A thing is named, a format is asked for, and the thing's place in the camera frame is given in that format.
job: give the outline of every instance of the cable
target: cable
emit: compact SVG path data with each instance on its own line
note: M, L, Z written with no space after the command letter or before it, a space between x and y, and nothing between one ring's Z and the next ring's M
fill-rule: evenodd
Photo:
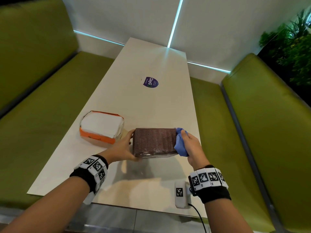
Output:
M201 218L201 215L200 215L199 211L198 211L192 204L188 204L188 205L191 206L191 207L193 207L193 208L195 209L195 211L198 213L198 215L199 215L199 217L200 217L200 219L201 219L201 222L202 222L202 224L203 224L205 233L207 233L207 232L206 232L206 229L205 229L205 225L204 225L204 223L203 223L203 219Z

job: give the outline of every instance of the tabletop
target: tabletop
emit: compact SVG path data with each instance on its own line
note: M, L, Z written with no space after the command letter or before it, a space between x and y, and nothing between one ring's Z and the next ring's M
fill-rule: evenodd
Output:
M130 38L28 194L46 195L82 160L109 147L79 135L80 121L91 110L124 117L124 133L138 127L182 127L200 139L186 54ZM93 202L198 216L193 208L176 208L174 200L175 181L188 180L192 171L187 158L179 155L115 162L109 165L107 179ZM191 196L191 200L206 217L200 199Z

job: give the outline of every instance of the brown textured box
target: brown textured box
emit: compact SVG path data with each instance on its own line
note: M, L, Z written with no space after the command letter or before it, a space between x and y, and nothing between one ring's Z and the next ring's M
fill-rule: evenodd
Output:
M176 136L175 128L137 128L133 134L133 154L143 158L176 155Z

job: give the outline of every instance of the purple sticker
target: purple sticker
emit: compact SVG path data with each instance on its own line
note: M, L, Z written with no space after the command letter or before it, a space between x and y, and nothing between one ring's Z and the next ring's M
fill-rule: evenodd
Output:
M149 88L155 88L159 85L158 81L151 77L146 77L144 85Z

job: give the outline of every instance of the blue cloth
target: blue cloth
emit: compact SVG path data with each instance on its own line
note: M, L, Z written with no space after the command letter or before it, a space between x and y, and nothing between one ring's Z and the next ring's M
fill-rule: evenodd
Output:
M184 156L187 157L188 152L185 148L185 143L183 138L181 137L181 130L183 130L182 128L176 128L176 132L177 132L177 137L176 137L176 145L174 146L174 149L177 151L177 153L179 153L180 156Z

